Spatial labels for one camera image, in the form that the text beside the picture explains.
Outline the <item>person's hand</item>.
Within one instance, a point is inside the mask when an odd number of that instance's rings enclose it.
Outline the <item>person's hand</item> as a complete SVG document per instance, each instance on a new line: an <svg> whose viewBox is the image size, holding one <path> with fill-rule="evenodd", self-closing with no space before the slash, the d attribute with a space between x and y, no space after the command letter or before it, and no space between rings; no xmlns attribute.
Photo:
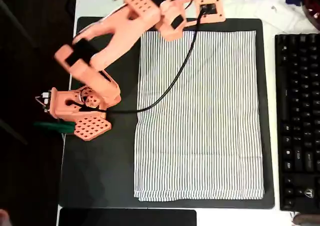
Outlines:
<svg viewBox="0 0 320 226"><path fill-rule="evenodd" d="M7 211L0 209L0 226L12 226Z"/></svg>

